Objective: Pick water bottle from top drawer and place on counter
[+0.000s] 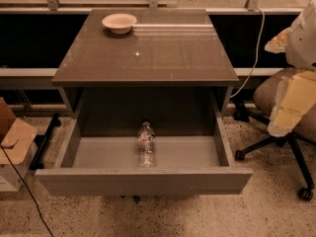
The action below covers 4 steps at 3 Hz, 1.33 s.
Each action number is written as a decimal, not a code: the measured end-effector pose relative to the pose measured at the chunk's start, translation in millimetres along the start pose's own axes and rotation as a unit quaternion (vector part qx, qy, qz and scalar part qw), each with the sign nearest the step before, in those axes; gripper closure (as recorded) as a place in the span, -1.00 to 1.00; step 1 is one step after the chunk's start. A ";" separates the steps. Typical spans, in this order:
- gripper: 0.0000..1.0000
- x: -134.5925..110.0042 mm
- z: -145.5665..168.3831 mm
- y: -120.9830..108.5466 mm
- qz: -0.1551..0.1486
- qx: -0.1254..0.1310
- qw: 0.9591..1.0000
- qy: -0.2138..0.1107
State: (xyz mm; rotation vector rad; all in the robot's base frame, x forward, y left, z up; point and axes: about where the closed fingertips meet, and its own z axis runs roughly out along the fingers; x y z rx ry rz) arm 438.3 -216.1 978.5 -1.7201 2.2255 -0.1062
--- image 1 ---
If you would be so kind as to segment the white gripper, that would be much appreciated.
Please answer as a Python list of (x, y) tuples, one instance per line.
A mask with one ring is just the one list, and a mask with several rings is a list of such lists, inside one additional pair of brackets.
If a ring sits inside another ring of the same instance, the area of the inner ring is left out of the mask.
[[(316, 0), (311, 0), (299, 16), (267, 42), (265, 51), (285, 52), (288, 64), (296, 68), (316, 68)], [(316, 104), (316, 73), (305, 71), (281, 77), (268, 125), (274, 137), (284, 137)]]

